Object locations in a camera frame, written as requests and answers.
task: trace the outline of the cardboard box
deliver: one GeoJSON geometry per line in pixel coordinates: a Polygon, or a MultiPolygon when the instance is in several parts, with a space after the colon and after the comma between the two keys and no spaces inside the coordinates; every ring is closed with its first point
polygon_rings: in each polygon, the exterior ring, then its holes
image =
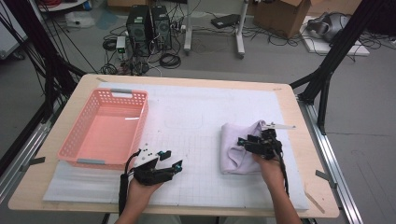
{"type": "Polygon", "coordinates": [[[110,7],[131,7],[133,5],[149,5],[152,0],[107,0],[107,5],[110,7]]]}
{"type": "Polygon", "coordinates": [[[322,0],[277,0],[259,3],[253,23],[276,35],[292,38],[299,33],[311,5],[322,0]]]}

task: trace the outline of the forearm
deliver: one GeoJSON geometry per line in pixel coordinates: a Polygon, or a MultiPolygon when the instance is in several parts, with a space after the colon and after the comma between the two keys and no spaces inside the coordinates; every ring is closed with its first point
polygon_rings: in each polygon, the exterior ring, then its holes
{"type": "Polygon", "coordinates": [[[274,204],[275,217],[277,224],[301,224],[301,220],[295,211],[286,191],[281,189],[270,189],[274,204]]]}

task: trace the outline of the black pole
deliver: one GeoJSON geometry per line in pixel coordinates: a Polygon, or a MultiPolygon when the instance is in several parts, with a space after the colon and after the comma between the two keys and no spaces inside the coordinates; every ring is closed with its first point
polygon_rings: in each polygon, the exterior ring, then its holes
{"type": "Polygon", "coordinates": [[[332,74],[386,1],[388,0],[362,0],[339,38],[335,39],[320,67],[314,73],[290,84],[295,89],[308,83],[305,90],[298,95],[308,105],[312,105],[320,93],[318,127],[322,134],[326,134],[324,125],[332,74]]]}

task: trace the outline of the white device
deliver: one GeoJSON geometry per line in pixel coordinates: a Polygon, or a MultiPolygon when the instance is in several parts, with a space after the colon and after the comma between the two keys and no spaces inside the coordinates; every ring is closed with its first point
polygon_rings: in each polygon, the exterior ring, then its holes
{"type": "Polygon", "coordinates": [[[126,48],[126,38],[121,35],[117,37],[116,45],[117,53],[119,54],[119,59],[123,62],[128,61],[128,51],[126,48]]]}

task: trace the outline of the human hand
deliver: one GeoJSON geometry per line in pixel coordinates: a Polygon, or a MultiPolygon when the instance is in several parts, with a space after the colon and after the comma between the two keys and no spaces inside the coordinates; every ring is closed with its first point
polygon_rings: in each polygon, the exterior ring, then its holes
{"type": "Polygon", "coordinates": [[[137,221],[137,218],[149,204],[149,199],[151,198],[151,195],[162,184],[163,183],[152,186],[145,186],[140,184],[136,179],[132,179],[129,183],[128,197],[125,208],[116,223],[135,223],[137,221]]]}
{"type": "Polygon", "coordinates": [[[252,154],[253,160],[257,162],[262,169],[262,178],[269,190],[283,189],[284,177],[280,169],[280,163],[277,160],[266,160],[260,155],[252,154]]]}

